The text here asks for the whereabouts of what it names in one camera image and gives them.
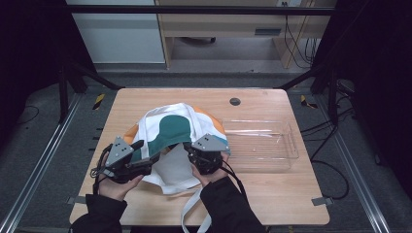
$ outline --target hand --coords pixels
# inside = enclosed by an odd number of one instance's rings
[[[107,152],[103,157],[102,166],[106,163],[108,156],[109,153]],[[99,181],[101,182],[99,184],[99,195],[122,201],[127,192],[137,186],[142,179],[143,175],[140,175],[128,183],[115,183],[106,178],[106,175],[100,174]]]
[[[227,160],[229,159],[229,155],[225,152],[221,153],[223,161],[227,162]],[[216,182],[224,177],[227,177],[227,172],[225,172],[222,169],[218,169],[215,173],[213,174],[208,174],[208,175],[200,175],[199,170],[197,170],[196,166],[194,166],[193,164],[191,164],[191,170],[193,175],[199,179],[199,181],[202,183],[202,186],[206,186],[209,183],[213,183]]]

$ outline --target white wall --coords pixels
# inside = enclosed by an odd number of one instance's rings
[[[68,5],[153,5],[153,0],[66,0]],[[164,63],[156,15],[73,14],[94,63]]]

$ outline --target wooden tabletop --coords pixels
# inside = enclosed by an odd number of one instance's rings
[[[240,105],[229,103],[240,99]],[[236,173],[246,188],[252,210],[263,225],[327,224],[325,205],[314,206],[321,197],[318,182],[303,144],[287,93],[282,89],[257,88],[125,88],[118,92],[95,154],[86,171],[79,196],[90,193],[95,167],[101,151],[122,136],[147,111],[187,103],[219,120],[276,120],[288,122],[292,129],[298,159],[292,167],[272,173]],[[122,225],[180,225],[181,211],[190,193],[164,195],[160,187],[141,182],[131,190],[120,222]],[[86,205],[75,204],[70,222],[86,214]],[[207,212],[201,202],[186,217],[186,225],[200,225]]]

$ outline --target clear plastic container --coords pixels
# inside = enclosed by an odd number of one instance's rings
[[[223,120],[229,143],[229,165],[239,173],[278,173],[299,158],[288,122]]]

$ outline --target garment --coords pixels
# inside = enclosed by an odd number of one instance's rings
[[[265,232],[229,177],[207,184],[200,198],[212,218],[213,233]],[[86,204],[88,214],[72,224],[73,233],[121,233],[120,218],[127,206],[125,201],[88,194]]]

